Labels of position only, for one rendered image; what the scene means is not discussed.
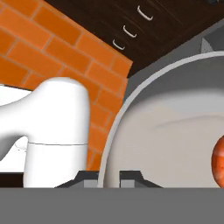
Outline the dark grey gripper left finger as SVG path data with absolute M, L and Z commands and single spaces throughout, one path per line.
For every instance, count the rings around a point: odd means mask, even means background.
M 74 179 L 58 185 L 58 188 L 96 188 L 98 185 L 98 171 L 79 171 Z

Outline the white round bowl grey rim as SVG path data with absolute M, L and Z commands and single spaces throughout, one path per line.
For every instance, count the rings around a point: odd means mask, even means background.
M 143 81 L 115 117 L 98 185 L 140 172 L 170 188 L 216 188 L 214 146 L 224 140 L 224 51 L 176 61 Z

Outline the orange-red round food item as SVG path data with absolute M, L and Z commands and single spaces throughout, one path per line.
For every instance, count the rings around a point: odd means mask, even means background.
M 213 149 L 212 173 L 218 186 L 224 188 L 224 136 L 218 140 Z

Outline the dark wood drawer cabinet run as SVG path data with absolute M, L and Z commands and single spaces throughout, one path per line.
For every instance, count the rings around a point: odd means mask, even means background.
M 46 0 L 133 61 L 129 75 L 224 18 L 224 0 Z

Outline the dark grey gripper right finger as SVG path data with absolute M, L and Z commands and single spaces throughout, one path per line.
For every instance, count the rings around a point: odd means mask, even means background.
M 144 179 L 140 171 L 119 171 L 119 179 L 120 188 L 160 188 L 160 185 L 156 185 L 155 183 Z

